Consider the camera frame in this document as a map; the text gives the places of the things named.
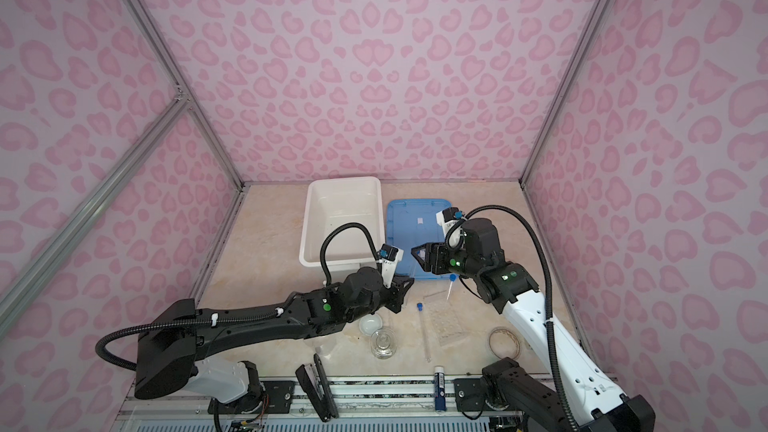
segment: blue tray lid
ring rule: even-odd
[[[424,272],[411,255],[411,248],[427,242],[442,242],[445,235],[437,224],[437,213],[451,206],[444,198],[403,198],[393,200],[386,208],[386,243],[403,250],[397,274],[416,280],[448,278]]]

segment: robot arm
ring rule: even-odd
[[[231,404],[234,412],[245,412],[260,404],[262,391],[256,367],[250,362],[235,364],[212,356],[247,344],[333,334],[380,307],[397,314],[413,279],[393,275],[387,281],[389,287],[376,269],[363,267],[343,283],[303,294],[294,292],[280,304],[195,309],[193,299],[183,299],[152,324],[103,338],[96,350],[112,364],[135,368],[134,395],[138,399],[160,398],[183,388]],[[110,341],[135,333],[140,334],[136,364],[106,350]]]
[[[447,209],[442,216],[461,220],[461,213]],[[450,229],[455,221],[444,221]],[[411,250],[426,272],[459,274],[475,281],[478,294],[512,323],[531,345],[544,366],[552,371],[546,331],[544,294],[520,264],[507,262],[496,227],[486,218],[470,218],[460,224],[461,240],[454,231],[445,242],[431,242]],[[559,371],[573,418],[582,430],[652,430],[654,412],[641,396],[629,399],[618,384],[605,375],[565,330],[557,317],[554,324]],[[530,378],[513,360],[505,359],[483,370],[488,386],[506,403],[528,412],[548,430],[570,430],[562,406],[552,391]]]

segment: pink leopard print wall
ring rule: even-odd
[[[517,178],[594,0],[145,0],[246,180]]]
[[[0,57],[3,296],[172,92],[120,0],[0,0]]]
[[[618,0],[534,176],[656,430],[768,428],[768,0]]]
[[[0,343],[0,428],[109,430],[134,374],[96,357],[96,341],[188,297],[232,196],[182,116]],[[136,337],[110,350],[135,360]]]

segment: wire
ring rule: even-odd
[[[522,432],[528,432],[528,419],[530,419],[531,416],[523,413],[523,416],[520,418],[520,425],[518,426]]]
[[[281,308],[287,308],[292,302],[293,299],[296,297],[296,293],[293,292],[291,295],[288,296],[288,298],[280,304]],[[277,310],[267,312],[260,315],[255,315],[253,317],[242,317],[242,318],[220,318],[217,325],[232,325],[232,324],[244,324],[248,322],[262,322],[271,318],[277,317]],[[135,325],[133,327],[128,327],[121,329],[119,331],[112,332],[111,334],[107,334],[100,338],[98,342],[96,342],[96,355],[101,357],[103,360],[106,360],[112,365],[117,365],[118,367],[122,367],[123,369],[129,369],[129,370],[136,370],[136,363],[131,362],[130,360],[123,359],[122,357],[118,357],[115,354],[112,354],[109,350],[107,350],[107,344],[109,344],[112,341],[116,341],[119,338],[127,337],[129,335],[136,335],[141,334],[142,332],[149,332],[149,331],[157,331],[164,328],[188,328],[188,327],[197,327],[197,326],[211,326],[212,321],[209,318],[188,318],[188,319],[182,319],[172,322],[152,322],[151,324],[142,324],[142,325]]]
[[[472,294],[472,295],[474,295],[475,297],[477,297],[477,298],[479,298],[480,300],[482,300],[482,297],[480,297],[479,295],[477,295],[475,292],[473,292],[473,291],[472,291],[472,289],[470,289],[470,288],[469,288],[469,286],[467,286],[467,285],[466,285],[466,283],[464,282],[464,279],[462,278],[462,276],[461,276],[461,275],[459,275],[459,276],[458,276],[458,281],[459,281],[459,282],[460,282],[460,283],[461,283],[461,284],[464,286],[464,288],[465,288],[465,289],[467,289],[467,290],[469,291],[469,293],[470,293],[470,294]]]
[[[216,398],[213,398],[212,400],[214,401],[214,427],[216,428],[216,432],[222,432],[221,422],[219,422],[219,401]]]
[[[533,230],[533,227],[531,226],[531,224],[529,224],[528,221],[525,220],[525,218],[521,216],[518,212],[516,212],[515,210],[512,210],[509,207],[496,206],[496,205],[477,207],[471,210],[469,214],[466,215],[466,218],[469,219],[472,216],[474,216],[476,213],[482,212],[484,210],[500,210],[502,212],[506,212],[507,214],[510,214],[511,216],[519,220],[521,224],[523,224],[523,227],[525,227],[525,230],[528,231],[528,235],[531,236],[533,245],[536,248],[536,254],[538,255],[538,260],[542,263],[542,272],[544,273],[544,312],[545,312],[545,318],[546,318],[546,322],[544,322],[544,326],[547,328],[547,350],[549,352],[549,365],[550,365],[550,369],[552,370],[552,381],[554,382],[554,388],[558,393],[558,399],[560,400],[560,405],[563,408],[563,415],[565,415],[565,419],[568,422],[568,425],[571,427],[571,429],[574,432],[578,432],[579,426],[576,423],[576,419],[574,418],[573,412],[571,411],[571,407],[568,405],[568,399],[565,397],[565,390],[563,389],[563,380],[562,380],[562,377],[560,376],[560,364],[558,363],[558,351],[554,346],[554,322],[550,320],[553,317],[552,276],[550,275],[550,272],[549,272],[549,266],[547,265],[547,258],[544,255],[542,244],[538,241],[536,232]]]
[[[460,412],[464,417],[470,420],[477,420],[480,418],[480,416],[482,416],[482,413],[485,412],[485,394],[473,394],[473,395],[468,395],[464,398],[459,398],[459,401],[456,403],[456,407],[461,409],[462,404],[464,403],[464,400],[469,398],[480,398],[480,411],[478,412],[477,415],[475,415],[475,417],[467,415],[467,413],[464,410],[460,410]]]
[[[462,247],[462,245],[464,245],[464,236],[463,235],[459,235],[458,236],[458,243],[456,244],[455,247],[451,247],[451,242],[450,242],[451,241],[451,235],[453,235],[453,233],[456,231],[456,229],[461,227],[464,222],[466,222],[466,219],[464,217],[461,217],[459,220],[456,221],[456,224],[454,224],[453,226],[451,226],[450,229],[448,229],[448,233],[446,234],[446,246],[448,247],[448,250],[456,252],[457,250],[459,250]]]
[[[264,420],[264,415],[266,414],[266,409],[268,409],[270,406],[270,396],[268,395],[267,392],[264,392],[264,395],[266,397],[264,397],[264,400],[262,400],[261,402],[261,414],[259,414],[259,417],[258,417],[259,427],[261,427],[262,424],[264,423],[263,420]]]
[[[376,249],[376,246],[373,245],[371,233],[368,232],[368,229],[363,224],[358,222],[349,222],[343,226],[339,226],[336,228],[336,230],[331,232],[331,234],[328,234],[328,237],[326,237],[326,240],[324,240],[320,246],[320,266],[322,267],[322,273],[326,275],[326,287],[331,286],[331,272],[328,270],[328,264],[326,263],[326,249],[328,248],[328,245],[331,244],[331,241],[335,236],[339,235],[341,232],[344,232],[348,228],[359,228],[362,230],[362,233],[366,235],[368,246],[371,248],[371,254],[373,254],[373,260],[376,261],[376,270],[379,271],[379,274],[382,272],[382,265],[379,262],[379,251]]]

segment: test tube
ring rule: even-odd
[[[453,290],[453,283],[456,282],[456,274],[451,274],[451,284],[448,286],[448,294],[446,295],[446,302],[451,298],[451,290]]]
[[[432,356],[429,354],[429,341],[427,340],[427,327],[424,325],[424,314],[422,313],[424,309],[424,305],[419,302],[416,304],[418,307],[418,321],[421,322],[422,325],[422,338],[424,339],[424,356],[427,359],[427,362],[432,362]]]

